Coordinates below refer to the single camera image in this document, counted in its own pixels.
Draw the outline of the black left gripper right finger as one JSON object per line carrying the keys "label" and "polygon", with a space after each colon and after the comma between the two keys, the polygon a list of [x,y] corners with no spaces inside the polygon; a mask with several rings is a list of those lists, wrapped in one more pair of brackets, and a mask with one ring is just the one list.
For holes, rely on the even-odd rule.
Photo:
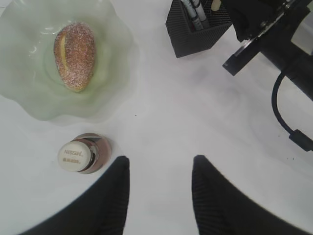
{"label": "black left gripper right finger", "polygon": [[244,195],[203,155],[193,160],[192,201],[201,235],[306,234]]}

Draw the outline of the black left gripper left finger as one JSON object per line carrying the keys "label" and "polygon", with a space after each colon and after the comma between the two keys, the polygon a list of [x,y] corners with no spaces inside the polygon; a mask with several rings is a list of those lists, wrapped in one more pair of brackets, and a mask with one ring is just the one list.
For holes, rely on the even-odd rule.
{"label": "black left gripper left finger", "polygon": [[121,235],[129,204],[129,159],[115,159],[79,198],[26,235]]}

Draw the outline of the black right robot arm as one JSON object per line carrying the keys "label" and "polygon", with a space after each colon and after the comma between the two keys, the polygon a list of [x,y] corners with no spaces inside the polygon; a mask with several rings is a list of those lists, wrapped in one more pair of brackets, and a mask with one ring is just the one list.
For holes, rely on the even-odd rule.
{"label": "black right robot arm", "polygon": [[289,139],[304,151],[313,149],[313,141],[298,129],[291,129],[277,106],[280,85],[287,77],[309,99],[313,97],[313,11],[310,0],[224,0],[222,4],[244,44],[223,64],[236,75],[258,53],[279,70],[271,106]]}

